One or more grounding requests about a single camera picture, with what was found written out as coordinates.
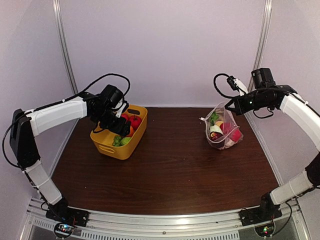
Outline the small red plush fruit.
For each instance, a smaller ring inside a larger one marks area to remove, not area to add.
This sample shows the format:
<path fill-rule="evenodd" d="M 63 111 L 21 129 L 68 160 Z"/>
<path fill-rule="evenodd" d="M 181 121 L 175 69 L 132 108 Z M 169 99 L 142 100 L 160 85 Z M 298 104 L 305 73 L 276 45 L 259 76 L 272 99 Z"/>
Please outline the small red plush fruit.
<path fill-rule="evenodd" d="M 224 122 L 224 124 L 220 127 L 220 129 L 222 130 L 222 133 L 226 135 L 233 130 L 233 126 L 229 122 Z"/>

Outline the yellow plush burger bun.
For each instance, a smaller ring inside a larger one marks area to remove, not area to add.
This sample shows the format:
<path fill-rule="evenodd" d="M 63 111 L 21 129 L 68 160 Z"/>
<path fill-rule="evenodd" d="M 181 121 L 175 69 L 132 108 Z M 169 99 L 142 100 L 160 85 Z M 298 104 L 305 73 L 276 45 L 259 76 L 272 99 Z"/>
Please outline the yellow plush burger bun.
<path fill-rule="evenodd" d="M 216 126 L 221 127 L 224 124 L 223 121 L 219 120 L 215 123 Z"/>

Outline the white plush daikon radish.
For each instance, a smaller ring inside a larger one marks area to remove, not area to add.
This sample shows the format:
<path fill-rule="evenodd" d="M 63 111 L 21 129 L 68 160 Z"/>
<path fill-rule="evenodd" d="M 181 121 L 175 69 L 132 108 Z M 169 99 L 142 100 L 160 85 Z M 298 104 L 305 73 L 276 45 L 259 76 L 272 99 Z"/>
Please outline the white plush daikon radish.
<path fill-rule="evenodd" d="M 219 115 L 214 111 L 211 113 L 209 117 L 209 133 L 219 133 L 222 134 L 223 131 L 221 130 L 220 126 L 217 125 L 217 122 L 219 121 Z"/>

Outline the clear zip top bag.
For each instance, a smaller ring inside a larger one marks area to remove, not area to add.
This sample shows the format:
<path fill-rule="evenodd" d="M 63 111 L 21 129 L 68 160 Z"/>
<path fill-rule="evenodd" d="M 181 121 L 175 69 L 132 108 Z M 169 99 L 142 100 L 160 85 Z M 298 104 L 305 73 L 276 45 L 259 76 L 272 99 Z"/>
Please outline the clear zip top bag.
<path fill-rule="evenodd" d="M 199 118 L 205 124 L 204 132 L 209 145 L 217 150 L 231 148 L 244 137 L 233 114 L 225 108 L 225 104 L 225 102 L 219 103 L 205 117 Z"/>

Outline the yellow plastic basket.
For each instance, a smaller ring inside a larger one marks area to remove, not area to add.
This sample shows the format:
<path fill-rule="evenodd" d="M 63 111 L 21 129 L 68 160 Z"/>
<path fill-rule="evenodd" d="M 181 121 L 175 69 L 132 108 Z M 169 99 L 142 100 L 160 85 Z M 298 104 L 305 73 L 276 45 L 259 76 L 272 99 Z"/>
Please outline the yellow plastic basket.
<path fill-rule="evenodd" d="M 142 119 L 140 126 L 134 131 L 128 144 L 118 147 L 113 146 L 114 137 L 118 136 L 118 134 L 110 132 L 109 130 L 104 130 L 99 133 L 92 131 L 90 133 L 90 138 L 99 153 L 118 160 L 126 160 L 132 155 L 147 128 L 148 110 L 145 107 L 130 104 L 124 113 L 129 117 L 136 115 Z"/>

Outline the dark purple plush fruit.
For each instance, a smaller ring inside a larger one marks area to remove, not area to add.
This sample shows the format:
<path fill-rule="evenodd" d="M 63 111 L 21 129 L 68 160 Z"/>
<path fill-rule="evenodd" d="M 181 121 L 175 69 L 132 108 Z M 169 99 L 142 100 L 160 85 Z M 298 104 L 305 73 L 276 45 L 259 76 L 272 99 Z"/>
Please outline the dark purple plush fruit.
<path fill-rule="evenodd" d="M 223 136 L 222 133 L 213 131 L 210 133 L 210 140 L 213 142 L 217 142 L 222 136 Z"/>

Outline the orange plush fruit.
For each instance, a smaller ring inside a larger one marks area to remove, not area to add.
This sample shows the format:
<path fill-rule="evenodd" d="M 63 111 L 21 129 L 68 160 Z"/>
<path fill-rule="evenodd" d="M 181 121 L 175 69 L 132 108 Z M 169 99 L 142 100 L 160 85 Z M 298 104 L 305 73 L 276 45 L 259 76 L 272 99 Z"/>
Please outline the orange plush fruit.
<path fill-rule="evenodd" d="M 127 137 L 132 137 L 134 132 L 135 132 L 134 128 L 132 126 L 130 126 L 129 134 L 127 135 Z"/>

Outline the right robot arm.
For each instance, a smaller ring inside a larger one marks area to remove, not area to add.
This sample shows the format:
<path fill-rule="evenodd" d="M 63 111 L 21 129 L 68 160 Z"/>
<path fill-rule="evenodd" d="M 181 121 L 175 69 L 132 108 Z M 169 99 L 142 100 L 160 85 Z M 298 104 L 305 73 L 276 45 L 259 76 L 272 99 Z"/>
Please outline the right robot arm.
<path fill-rule="evenodd" d="M 277 85 L 269 68 L 259 68 L 251 73 L 253 91 L 233 76 L 226 81 L 239 95 L 231 97 L 225 109 L 236 115 L 254 112 L 262 108 L 270 112 L 277 109 L 289 116 L 311 139 L 316 149 L 320 148 L 320 115 L 289 85 Z M 320 186 L 320 157 L 316 156 L 310 164 L 284 185 L 265 194 L 256 210 L 259 220 L 268 220 L 286 201 L 299 197 Z"/>

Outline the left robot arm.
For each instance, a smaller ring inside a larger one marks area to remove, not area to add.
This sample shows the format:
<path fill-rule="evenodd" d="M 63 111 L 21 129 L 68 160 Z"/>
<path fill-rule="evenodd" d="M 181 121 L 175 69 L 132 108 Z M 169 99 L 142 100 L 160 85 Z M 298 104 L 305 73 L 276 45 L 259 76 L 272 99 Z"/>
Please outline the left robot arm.
<path fill-rule="evenodd" d="M 86 117 L 102 130 L 125 137 L 130 133 L 131 125 L 122 117 L 122 113 L 128 106 L 124 94 L 109 84 L 97 95 L 83 92 L 46 107 L 29 111 L 17 109 L 13 113 L 7 133 L 17 166 L 53 206 L 51 211 L 61 222 L 69 221 L 72 211 L 61 203 L 64 197 L 45 171 L 35 137 L 56 126 Z"/>

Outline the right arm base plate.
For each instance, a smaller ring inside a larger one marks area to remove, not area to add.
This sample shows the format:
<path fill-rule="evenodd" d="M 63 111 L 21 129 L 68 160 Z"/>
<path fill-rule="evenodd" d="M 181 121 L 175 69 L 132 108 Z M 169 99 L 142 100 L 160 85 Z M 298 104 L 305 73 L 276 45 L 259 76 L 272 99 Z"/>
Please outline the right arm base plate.
<path fill-rule="evenodd" d="M 238 215 L 242 226 L 250 226 L 280 218 L 282 212 L 279 209 L 263 212 L 260 207 L 254 207 L 242 208 Z"/>

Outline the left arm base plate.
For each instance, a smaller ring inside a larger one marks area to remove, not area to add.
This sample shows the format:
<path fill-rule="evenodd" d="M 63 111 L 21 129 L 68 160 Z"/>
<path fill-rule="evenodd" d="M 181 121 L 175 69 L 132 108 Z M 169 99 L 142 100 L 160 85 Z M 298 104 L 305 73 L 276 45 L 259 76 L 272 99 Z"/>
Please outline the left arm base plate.
<path fill-rule="evenodd" d="M 49 205 L 45 217 L 76 227 L 86 227 L 89 212 L 65 205 Z"/>

